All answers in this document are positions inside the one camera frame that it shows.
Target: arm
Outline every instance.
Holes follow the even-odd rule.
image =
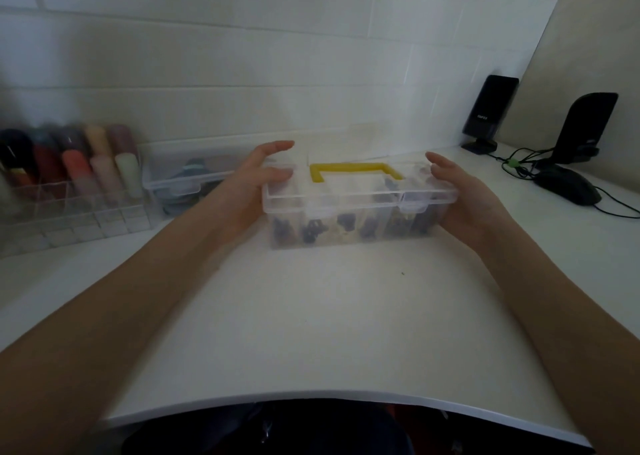
[[[460,190],[442,226],[482,259],[576,425],[599,453],[640,453],[640,340],[545,255],[476,177],[429,152]]]
[[[258,147],[207,198],[0,353],[0,452],[64,453],[98,421],[212,253],[261,214],[260,168],[292,142]]]

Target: speaker stand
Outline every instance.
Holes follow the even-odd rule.
[[[462,148],[466,151],[473,152],[476,155],[483,156],[484,154],[495,152],[498,148],[498,144],[493,140],[477,138],[475,142],[469,142],[468,144],[462,145]]]

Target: forearm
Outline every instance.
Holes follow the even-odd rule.
[[[194,209],[0,353],[0,452],[64,452],[89,430],[216,248]]]
[[[640,341],[515,223],[479,250],[565,406],[597,450],[639,453]]]

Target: wall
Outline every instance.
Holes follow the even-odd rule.
[[[640,192],[640,0],[559,0],[499,139],[553,147],[571,104],[601,91],[620,98],[600,155],[577,168]]]
[[[0,0],[1,121],[151,141],[374,123],[387,151],[455,144],[556,1]]]

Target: hand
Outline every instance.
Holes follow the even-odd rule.
[[[433,176],[453,184],[460,192],[458,201],[447,209],[440,222],[447,232],[479,253],[492,242],[500,228],[515,223],[502,202],[480,179],[434,152],[427,152],[426,157],[433,164]]]
[[[205,211],[216,229],[220,245],[227,244],[262,216],[262,186],[281,183],[291,178],[293,171],[262,167],[264,160],[276,152],[288,151],[292,140],[280,140],[256,147],[246,160],[196,207]]]

